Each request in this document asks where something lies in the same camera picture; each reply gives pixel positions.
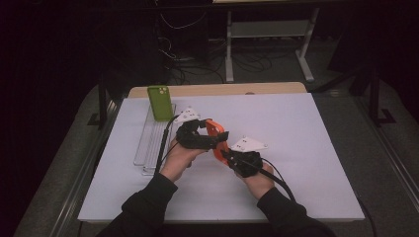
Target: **person's left hand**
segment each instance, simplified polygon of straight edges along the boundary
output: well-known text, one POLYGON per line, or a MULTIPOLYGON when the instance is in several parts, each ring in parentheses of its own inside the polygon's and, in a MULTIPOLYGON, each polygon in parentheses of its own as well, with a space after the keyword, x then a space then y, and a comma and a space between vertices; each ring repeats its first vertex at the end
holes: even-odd
POLYGON ((200 149, 187 149, 179 144, 176 139, 173 139, 172 142, 170 142, 169 150, 170 152, 166 158, 166 163, 160 170, 160 174, 173 183, 181 178, 182 173, 191 165, 192 161, 194 161, 198 155, 207 152, 206 150, 200 149))

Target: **white table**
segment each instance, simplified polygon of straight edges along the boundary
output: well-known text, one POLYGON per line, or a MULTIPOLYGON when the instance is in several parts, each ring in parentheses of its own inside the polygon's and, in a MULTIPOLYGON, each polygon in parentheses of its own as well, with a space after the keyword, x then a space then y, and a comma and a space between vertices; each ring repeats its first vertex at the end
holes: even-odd
MULTIPOLYGON (((243 135, 267 143, 270 148, 261 156, 280 170, 309 216, 321 221, 364 219, 310 94, 172 97, 172 103, 181 110, 192 106, 203 119, 222 124, 230 132, 229 144, 243 135)), ((126 199, 148 184, 151 178, 133 165, 148 107, 148 99, 123 101, 80 220, 111 221, 126 199)), ((167 222, 266 221, 245 185, 211 152, 197 157, 176 185, 167 222)))

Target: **hand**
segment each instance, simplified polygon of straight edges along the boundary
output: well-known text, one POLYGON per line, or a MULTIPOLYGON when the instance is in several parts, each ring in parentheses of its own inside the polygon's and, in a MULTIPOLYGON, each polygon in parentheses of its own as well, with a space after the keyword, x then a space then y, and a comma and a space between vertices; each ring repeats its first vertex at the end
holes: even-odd
MULTIPOLYGON (((272 166, 263 163, 262 169, 268 171, 269 173, 274 173, 274 168, 272 166)), ((260 199, 267 191, 275 186, 274 181, 270 178, 262 175, 261 173, 257 173, 254 176, 248 178, 242 178, 240 175, 236 174, 238 178, 240 178, 244 184, 246 184, 247 188, 249 189, 250 193, 256 198, 260 199)))
POLYGON ((200 149, 187 149, 179 144, 176 139, 170 142, 170 152, 167 156, 166 163, 160 171, 167 179, 175 183, 182 176, 182 173, 188 168, 195 158, 207 152, 200 149))

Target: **smartphone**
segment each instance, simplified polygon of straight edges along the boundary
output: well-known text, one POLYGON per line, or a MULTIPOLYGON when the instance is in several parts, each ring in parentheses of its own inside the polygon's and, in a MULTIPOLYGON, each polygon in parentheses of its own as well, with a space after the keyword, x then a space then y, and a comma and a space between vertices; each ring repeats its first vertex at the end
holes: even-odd
MULTIPOLYGON (((210 136, 217 136, 219 133, 224 132, 224 127, 222 127, 220 124, 216 123, 215 121, 211 119, 206 120, 206 127, 207 127, 207 133, 210 136)), ((216 149, 213 149, 213 155, 217 160, 224 163, 224 165, 228 166, 227 160, 222 156, 222 151, 228 152, 228 144, 226 141, 221 141, 216 146, 216 149)))
POLYGON ((168 121, 173 117, 172 102, 167 86, 147 87, 148 99, 156 121, 168 121))

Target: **black sweater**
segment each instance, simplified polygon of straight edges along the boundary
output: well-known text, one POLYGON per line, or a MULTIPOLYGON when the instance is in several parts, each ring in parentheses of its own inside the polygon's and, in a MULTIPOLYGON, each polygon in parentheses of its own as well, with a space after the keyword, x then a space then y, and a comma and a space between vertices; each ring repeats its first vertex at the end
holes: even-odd
MULTIPOLYGON (((167 203, 178 190, 175 184, 157 174, 142 191, 132 195, 117 216, 99 237, 153 236, 163 225, 167 203)), ((281 237, 331 237, 335 236, 321 222, 306 215, 305 208, 284 197, 276 188, 269 190, 257 206, 265 213, 281 237)))

